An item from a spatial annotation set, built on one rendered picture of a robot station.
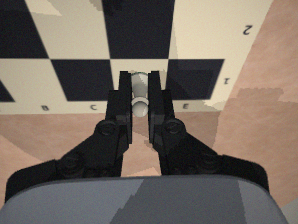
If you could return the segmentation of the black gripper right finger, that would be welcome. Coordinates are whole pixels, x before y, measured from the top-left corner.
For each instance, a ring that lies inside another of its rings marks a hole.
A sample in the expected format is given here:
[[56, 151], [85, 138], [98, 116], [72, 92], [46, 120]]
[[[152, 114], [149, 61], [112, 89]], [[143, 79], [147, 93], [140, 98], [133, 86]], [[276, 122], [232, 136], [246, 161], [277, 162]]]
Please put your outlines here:
[[161, 175], [229, 175], [252, 181], [269, 192], [267, 173], [261, 165], [218, 155], [186, 131], [184, 123], [175, 118], [171, 91], [161, 89], [159, 71], [148, 73], [147, 99], [149, 144], [158, 152]]

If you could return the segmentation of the white pawn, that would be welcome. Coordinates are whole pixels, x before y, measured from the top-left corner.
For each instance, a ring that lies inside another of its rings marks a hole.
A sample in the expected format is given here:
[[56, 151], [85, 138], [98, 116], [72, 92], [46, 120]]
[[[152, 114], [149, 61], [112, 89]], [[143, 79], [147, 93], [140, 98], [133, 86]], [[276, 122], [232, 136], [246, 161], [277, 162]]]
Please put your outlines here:
[[135, 72], [131, 74], [132, 80], [132, 112], [136, 117], [144, 117], [148, 113], [148, 74], [144, 72]]

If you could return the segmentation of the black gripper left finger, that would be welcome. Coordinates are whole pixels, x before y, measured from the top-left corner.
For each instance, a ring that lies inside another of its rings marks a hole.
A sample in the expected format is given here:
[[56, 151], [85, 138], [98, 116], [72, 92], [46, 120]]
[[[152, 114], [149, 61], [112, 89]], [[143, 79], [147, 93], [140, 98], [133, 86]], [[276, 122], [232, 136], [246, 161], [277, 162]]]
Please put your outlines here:
[[123, 153], [132, 144], [131, 73], [120, 71], [118, 90], [109, 90], [105, 119], [94, 133], [67, 152], [50, 160], [14, 172], [6, 183], [4, 204], [18, 192], [44, 182], [121, 177]]

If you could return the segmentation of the black and cream chessboard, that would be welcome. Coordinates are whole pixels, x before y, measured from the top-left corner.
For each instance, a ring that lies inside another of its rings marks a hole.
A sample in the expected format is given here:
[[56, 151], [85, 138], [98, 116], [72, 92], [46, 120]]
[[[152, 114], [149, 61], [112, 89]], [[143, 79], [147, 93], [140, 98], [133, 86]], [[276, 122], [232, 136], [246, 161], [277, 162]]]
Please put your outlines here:
[[273, 0], [0, 0], [0, 115], [106, 113], [120, 71], [223, 111]]

